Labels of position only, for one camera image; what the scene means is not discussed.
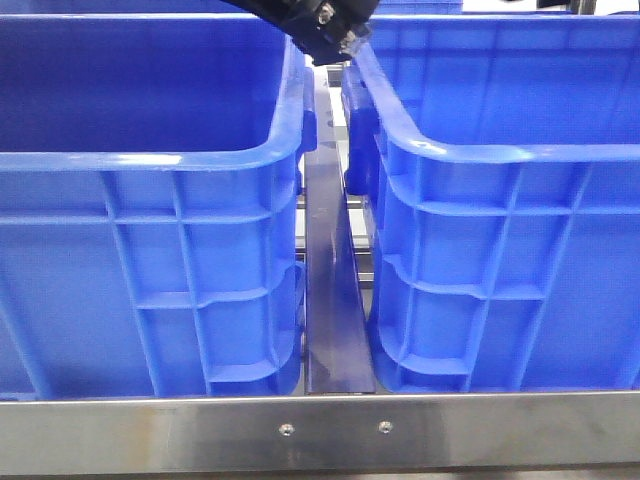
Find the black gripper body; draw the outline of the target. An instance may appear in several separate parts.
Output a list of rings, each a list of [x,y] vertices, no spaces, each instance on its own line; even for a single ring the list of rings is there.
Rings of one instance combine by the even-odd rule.
[[[368,22],[377,0],[236,0],[234,6],[252,13],[291,37],[315,65],[351,60],[371,30]]]

